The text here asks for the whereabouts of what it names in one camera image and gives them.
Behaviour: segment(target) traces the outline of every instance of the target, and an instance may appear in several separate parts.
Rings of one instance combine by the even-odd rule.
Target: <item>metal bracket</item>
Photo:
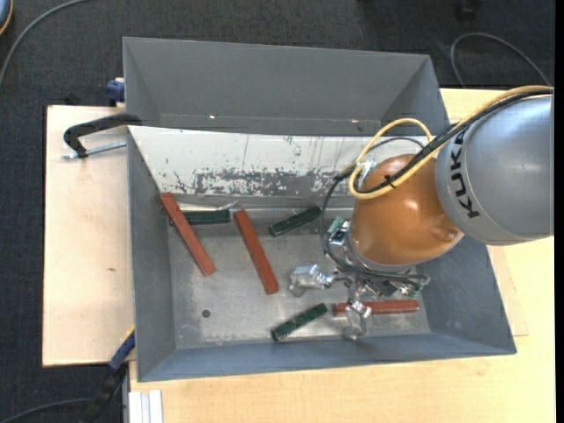
[[[297,297],[302,296],[306,288],[329,288],[333,285],[334,276],[323,274],[317,268],[317,263],[307,266],[299,266],[290,274],[290,291]]]
[[[86,135],[91,135],[103,130],[113,129],[115,127],[120,127],[122,125],[143,125],[141,119],[135,115],[130,115],[128,113],[120,113],[119,115],[111,115],[107,117],[102,117],[96,119],[95,121],[84,122],[78,125],[73,125],[69,127],[63,135],[64,142],[73,150],[74,153],[63,155],[65,160],[80,158],[84,159],[93,153],[99,153],[104,151],[109,151],[112,149],[117,149],[122,147],[119,143],[113,143],[111,145],[103,145],[99,147],[94,147],[92,149],[86,149],[78,137],[83,137]]]

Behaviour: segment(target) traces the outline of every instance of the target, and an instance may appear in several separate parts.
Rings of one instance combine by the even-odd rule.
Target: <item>yellow cable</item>
[[[454,130],[456,127],[466,123],[469,119],[471,119],[472,117],[474,117],[478,113],[484,111],[485,109],[491,107],[492,105],[494,105],[494,104],[496,104],[496,103],[498,103],[502,100],[505,100],[505,99],[512,97],[512,96],[519,94],[519,93],[532,93],[532,92],[543,92],[543,91],[546,91],[546,92],[549,93],[549,92],[552,91],[552,87],[534,85],[534,86],[521,86],[521,87],[518,87],[518,88],[510,89],[510,90],[506,91],[505,93],[500,94],[497,97],[495,97],[494,99],[491,99],[490,101],[481,105],[477,110],[473,111],[470,115],[466,116],[459,123],[455,124],[452,127],[452,130]],[[349,192],[359,200],[374,199],[375,197],[382,196],[382,195],[392,191],[394,188],[397,188],[399,185],[401,185],[407,179],[409,179],[412,175],[414,175],[421,167],[423,167],[423,165],[425,165],[430,159],[432,159],[433,156],[438,151],[440,151],[441,148],[442,148],[442,145],[440,145],[436,149],[432,150],[425,157],[423,157],[420,161],[418,161],[418,163],[416,165],[414,165],[412,168],[410,168],[405,174],[403,174],[401,177],[397,178],[391,184],[388,184],[387,186],[382,187],[381,189],[378,189],[378,190],[373,191],[371,193],[359,193],[354,188],[354,182],[355,182],[356,178],[358,177],[358,175],[360,174],[360,171],[362,170],[362,166],[358,164],[359,160],[366,154],[367,150],[372,146],[375,139],[377,139],[377,137],[380,137],[382,135],[381,132],[383,130],[385,131],[387,129],[390,129],[394,125],[397,125],[396,122],[397,123],[404,122],[404,119],[398,119],[397,121],[394,121],[394,122],[388,124],[386,127],[384,127],[384,129],[382,129],[378,133],[376,133],[375,137],[370,141],[370,143],[368,143],[367,148],[365,148],[360,153],[359,157],[355,160],[356,166],[354,168],[354,171],[352,171],[351,177],[349,178]]]

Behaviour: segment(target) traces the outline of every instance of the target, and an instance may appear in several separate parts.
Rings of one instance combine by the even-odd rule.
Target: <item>wire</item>
[[[431,135],[431,132],[429,131],[427,126],[423,122],[418,121],[417,119],[411,119],[411,118],[396,119],[394,122],[391,122],[388,125],[386,125],[385,127],[382,127],[381,129],[379,129],[378,132],[368,142],[366,147],[364,149],[362,149],[362,151],[360,152],[360,154],[356,158],[356,160],[345,168],[345,170],[352,169],[352,173],[349,177],[349,192],[354,197],[356,197],[357,199],[370,199],[371,198],[371,197],[365,197],[365,195],[357,192],[357,190],[354,187],[354,183],[355,183],[357,177],[359,176],[360,171],[362,171],[362,168],[363,168],[363,166],[360,164],[360,161],[370,151],[372,145],[374,144],[374,142],[376,140],[378,140],[378,138],[380,138],[389,129],[396,127],[397,125],[402,124],[402,123],[414,123],[415,125],[418,125],[425,132],[425,135],[427,136],[427,141],[430,143],[433,140],[433,135]]]
[[[46,411],[47,409],[52,409],[54,407],[63,407],[63,406],[70,405],[70,404],[85,404],[85,403],[88,403],[88,402],[90,402],[90,399],[80,398],[80,399],[67,399],[65,401],[57,401],[55,403],[40,405],[38,407],[34,407],[32,409],[29,409],[25,412],[19,413],[18,415],[14,415],[13,417],[9,417],[8,419],[4,419],[4,420],[0,421],[0,423],[10,423],[12,421],[22,419],[22,418],[26,417],[27,415],[31,415],[33,413],[37,413],[37,412],[41,412],[41,411]]]
[[[383,141],[380,141],[380,143],[378,143],[377,145],[373,145],[372,147],[370,147],[368,151],[372,152],[374,149],[377,149],[378,147],[382,147],[387,143],[393,143],[394,141],[411,141],[412,143],[418,145],[421,149],[425,147],[423,143],[421,143],[418,139],[415,139],[414,137],[389,137],[387,139],[384,139]]]
[[[403,182],[408,180],[413,174],[415,174],[425,163],[427,163],[433,156],[446,144],[449,139],[465,130],[472,123],[476,122],[478,119],[491,114],[493,111],[497,111],[500,108],[504,108],[511,103],[521,100],[525,97],[531,97],[533,95],[550,94],[553,89],[547,86],[523,86],[515,89],[506,91],[505,93],[491,99],[484,105],[480,106],[475,110],[470,116],[467,116],[459,123],[448,127],[442,134],[437,136],[433,141],[431,141],[427,146],[425,146],[421,151],[419,151],[400,171],[392,175],[387,182],[382,182],[375,187],[367,190],[356,189],[356,185],[352,182],[352,189],[354,191],[353,195],[360,200],[373,199],[375,197],[382,196],[397,186],[401,185]]]
[[[31,24],[29,24],[24,29],[24,31],[18,36],[18,38],[14,41],[13,45],[10,48],[10,51],[8,52],[8,55],[6,56],[6,59],[4,61],[4,65],[2,66],[2,69],[0,70],[0,89],[2,89],[2,83],[4,82],[4,77],[6,75],[6,71],[8,70],[8,65],[10,64],[11,58],[13,57],[14,52],[16,51],[16,48],[18,48],[19,43],[23,41],[23,39],[26,37],[26,35],[37,24],[39,24],[40,22],[45,20],[47,17],[55,14],[56,12],[59,12],[60,10],[64,10],[65,8],[69,8],[69,7],[74,6],[76,4],[82,4],[82,3],[85,3],[85,2],[91,2],[91,1],[94,1],[94,0],[71,0],[70,2],[60,4],[60,5],[56,6],[55,8],[52,8],[49,11],[44,12],[36,20],[34,20]]]
[[[460,42],[461,40],[466,39],[466,38],[486,38],[486,39],[489,39],[489,40],[492,40],[492,41],[497,41],[500,44],[504,45],[505,47],[510,48],[515,53],[517,53],[520,57],[522,57],[522,59],[525,60],[527,62],[527,64],[529,64],[529,66],[532,67],[535,70],[535,72],[537,72],[537,74],[541,77],[541,79],[545,82],[545,84],[547,86],[551,85],[550,81],[548,80],[546,75],[542,72],[542,70],[539,69],[538,66],[525,53],[523,53],[517,47],[513,46],[512,44],[509,44],[507,41],[503,40],[502,38],[498,38],[497,36],[493,36],[492,34],[475,32],[475,33],[466,33],[466,34],[463,34],[461,36],[458,36],[456,38],[456,40],[450,46],[450,65],[452,66],[452,69],[453,69],[453,71],[455,72],[455,75],[456,75],[456,79],[458,80],[458,83],[460,83],[460,86],[462,88],[465,88],[466,85],[464,84],[463,80],[460,78],[460,73],[458,71],[458,68],[457,68],[456,62],[455,62],[455,52],[456,52],[456,46],[458,45],[458,42]]]

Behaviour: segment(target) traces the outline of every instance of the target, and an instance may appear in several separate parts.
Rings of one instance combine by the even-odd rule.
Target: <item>black cable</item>
[[[423,147],[425,147],[423,145],[423,143],[421,143],[418,139],[415,139],[414,137],[390,137],[390,138],[383,139],[383,141],[380,141],[379,143],[376,143],[375,145],[370,147],[370,149],[367,150],[367,153],[372,152],[374,149],[376,149],[378,147],[382,147],[383,145],[386,145],[387,143],[392,143],[393,141],[400,141],[400,140],[411,141],[412,143],[418,145],[421,149]]]
[[[56,12],[59,12],[60,10],[64,10],[65,8],[69,8],[69,7],[74,6],[76,4],[82,4],[82,3],[85,3],[85,2],[91,2],[91,1],[94,1],[94,0],[71,0],[70,2],[67,2],[65,4],[59,4],[55,8],[51,8],[49,11],[44,12],[36,20],[34,20],[31,24],[29,24],[24,29],[24,31],[18,36],[18,38],[14,41],[13,45],[11,46],[10,50],[8,51],[8,55],[6,56],[6,59],[4,60],[4,65],[2,66],[2,69],[0,69],[0,89],[2,88],[2,83],[4,82],[4,77],[6,75],[6,71],[8,70],[8,65],[10,64],[11,58],[13,57],[14,52],[16,51],[16,48],[18,48],[19,43],[23,41],[23,39],[32,30],[32,28],[34,28],[37,24],[39,24],[40,22],[45,20],[47,17],[51,16],[52,14],[55,14]]]
[[[522,59],[525,60],[527,62],[527,64],[529,64],[529,66],[532,67],[535,70],[535,72],[537,72],[537,74],[541,77],[541,79],[545,82],[546,85],[548,85],[548,86],[551,85],[550,81],[548,80],[546,75],[542,72],[542,70],[539,69],[538,66],[525,53],[523,53],[517,47],[515,47],[512,44],[509,44],[509,42],[503,40],[502,38],[499,38],[497,36],[493,36],[492,34],[476,32],[476,33],[466,33],[466,34],[463,34],[461,36],[458,36],[456,38],[456,40],[450,46],[450,65],[451,65],[453,71],[455,72],[456,79],[458,80],[458,82],[460,83],[460,86],[462,88],[465,88],[466,85],[464,84],[464,81],[460,78],[460,73],[458,72],[458,68],[456,66],[455,51],[456,51],[456,46],[458,45],[458,42],[460,42],[461,40],[466,39],[466,38],[486,38],[486,39],[489,39],[489,40],[492,40],[492,41],[499,42],[500,44],[502,44],[505,47],[513,50],[520,57],[522,57]]]
[[[79,399],[67,399],[65,401],[57,401],[55,403],[40,405],[40,406],[34,407],[32,409],[29,409],[25,412],[19,413],[18,415],[14,415],[13,417],[9,417],[8,419],[4,419],[4,420],[0,421],[0,423],[10,423],[12,421],[22,419],[23,417],[26,417],[27,415],[32,415],[33,413],[46,411],[47,409],[52,409],[54,407],[63,407],[63,406],[66,406],[66,405],[71,405],[71,404],[86,404],[86,403],[89,403],[89,402],[90,402],[89,398],[79,398]]]
[[[514,103],[518,100],[522,100],[522,99],[525,99],[527,97],[532,97],[532,96],[537,96],[537,95],[547,95],[547,94],[548,94],[547,91],[528,91],[528,92],[524,92],[524,93],[515,94],[513,96],[507,97],[507,99],[500,100],[499,102],[495,102],[490,107],[485,108],[484,110],[475,114],[473,117],[468,119],[468,121],[466,121],[464,124],[461,124],[461,125],[458,125],[458,126],[448,127],[445,131],[443,131],[443,133],[438,135],[433,141],[428,143],[421,151],[419,151],[402,169],[400,169],[398,172],[393,174],[390,177],[390,181],[395,182],[396,180],[401,178],[410,169],[412,169],[420,161],[422,161],[430,152],[432,152],[435,149],[437,149],[438,147],[441,147],[442,145],[444,145],[452,137],[455,137],[461,131],[466,130],[471,124],[475,123],[479,119],[481,119],[481,118],[483,118],[487,115],[490,115],[491,113],[498,111],[502,108],[505,108],[505,107],[511,105],[512,103]],[[365,190],[357,189],[356,186],[355,186],[355,189],[360,194],[368,194],[368,193],[372,193],[374,191],[378,191],[379,189],[382,189],[384,187],[387,187],[388,184],[389,184],[388,182],[382,182],[382,183],[379,183],[378,185],[375,185],[371,189],[365,189]]]

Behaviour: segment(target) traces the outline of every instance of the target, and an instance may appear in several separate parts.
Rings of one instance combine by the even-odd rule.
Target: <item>black clamp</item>
[[[63,135],[64,142],[75,151],[80,159],[88,156],[86,148],[78,141],[78,137],[84,137],[103,130],[113,129],[122,125],[143,125],[141,119],[129,113],[120,113],[96,119],[95,121],[84,122],[69,127]]]

